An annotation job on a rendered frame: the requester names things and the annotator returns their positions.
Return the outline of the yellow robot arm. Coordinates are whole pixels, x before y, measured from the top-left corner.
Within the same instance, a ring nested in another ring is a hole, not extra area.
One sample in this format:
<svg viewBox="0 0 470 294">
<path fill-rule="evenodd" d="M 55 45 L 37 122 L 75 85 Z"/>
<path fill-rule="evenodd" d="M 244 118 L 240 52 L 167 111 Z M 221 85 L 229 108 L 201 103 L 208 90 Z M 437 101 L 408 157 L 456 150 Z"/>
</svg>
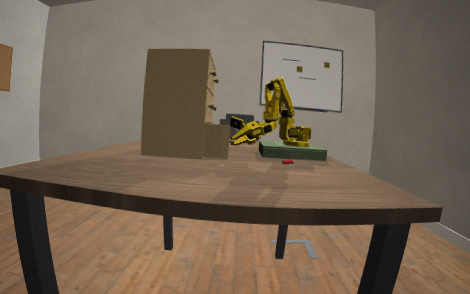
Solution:
<svg viewBox="0 0 470 294">
<path fill-rule="evenodd" d="M 273 96 L 271 90 L 274 90 Z M 285 110 L 284 104 L 287 110 Z M 263 112 L 263 120 L 265 122 L 258 123 L 261 130 L 260 135 L 271 133 L 277 127 L 276 120 L 279 120 L 279 137 L 283 140 L 283 144 L 286 146 L 309 147 L 308 136 L 310 128 L 296 126 L 295 129 L 295 125 L 293 125 L 294 118 L 292 118 L 295 115 L 295 111 L 283 78 L 273 79 L 271 83 L 265 85 L 265 111 Z M 279 117 L 279 113 L 282 117 Z M 294 140 L 295 138 L 297 138 L 297 142 L 285 143 L 286 140 L 296 141 Z"/>
</svg>

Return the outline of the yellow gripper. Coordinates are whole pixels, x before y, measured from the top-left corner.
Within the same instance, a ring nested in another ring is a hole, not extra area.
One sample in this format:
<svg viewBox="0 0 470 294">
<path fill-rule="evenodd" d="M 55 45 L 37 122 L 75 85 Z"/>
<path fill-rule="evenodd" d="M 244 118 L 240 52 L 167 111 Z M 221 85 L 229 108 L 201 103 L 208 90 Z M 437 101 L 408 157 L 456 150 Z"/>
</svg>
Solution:
<svg viewBox="0 0 470 294">
<path fill-rule="evenodd" d="M 260 126 L 255 121 L 252 121 L 245 125 L 242 119 L 232 116 L 231 121 L 230 121 L 230 126 L 240 130 L 231 139 L 235 140 L 241 137 L 235 140 L 234 144 L 230 143 L 230 145 L 237 146 L 237 145 L 244 144 L 244 143 L 255 144 L 255 142 L 258 141 L 261 137 Z"/>
</svg>

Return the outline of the brown wooden chest of drawers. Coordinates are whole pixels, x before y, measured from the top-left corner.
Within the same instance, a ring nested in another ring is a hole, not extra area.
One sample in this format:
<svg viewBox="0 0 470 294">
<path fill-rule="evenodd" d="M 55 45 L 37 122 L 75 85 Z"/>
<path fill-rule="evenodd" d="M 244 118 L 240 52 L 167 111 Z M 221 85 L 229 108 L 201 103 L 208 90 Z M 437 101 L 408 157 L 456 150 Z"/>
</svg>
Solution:
<svg viewBox="0 0 470 294">
<path fill-rule="evenodd" d="M 141 155 L 204 159 L 210 55 L 210 49 L 148 49 Z"/>
</svg>

